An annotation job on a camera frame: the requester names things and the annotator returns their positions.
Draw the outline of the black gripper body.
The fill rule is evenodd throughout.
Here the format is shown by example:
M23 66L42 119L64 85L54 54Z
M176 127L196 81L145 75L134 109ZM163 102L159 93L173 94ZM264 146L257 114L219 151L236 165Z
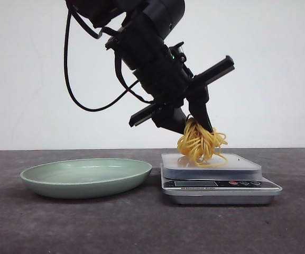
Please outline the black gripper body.
M234 69L233 59L226 56L206 71L193 75L184 64L186 56L179 49L181 45L167 47L143 13L130 18L106 43L106 48L115 51L116 74L121 74L120 61L124 61L153 97L151 105L131 116L130 126L152 119L158 108L182 107L188 96Z

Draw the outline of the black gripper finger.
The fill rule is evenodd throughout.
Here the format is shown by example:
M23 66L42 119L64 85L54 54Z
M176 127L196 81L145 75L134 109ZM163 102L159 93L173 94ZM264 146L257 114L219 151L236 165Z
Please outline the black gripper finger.
M207 86L198 89L187 97L189 103L189 112L193 118L207 131L213 132L210 122L206 103L209 101L209 93Z
M152 114L152 120L158 128L184 134L187 117L180 107L164 106Z

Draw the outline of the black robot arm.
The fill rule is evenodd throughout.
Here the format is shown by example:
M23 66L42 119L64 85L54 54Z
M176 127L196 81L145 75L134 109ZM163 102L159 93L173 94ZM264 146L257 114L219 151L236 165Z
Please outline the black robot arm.
M68 18L75 19L95 39L110 36L107 49L115 54L115 72L124 83L122 64L133 71L142 88L153 97L147 107L131 116L130 126L152 119L156 126L183 133L189 112L212 131L206 103L207 86L234 69L231 57L194 75L186 67L181 44L168 47L164 39L184 15L184 1L67 1Z

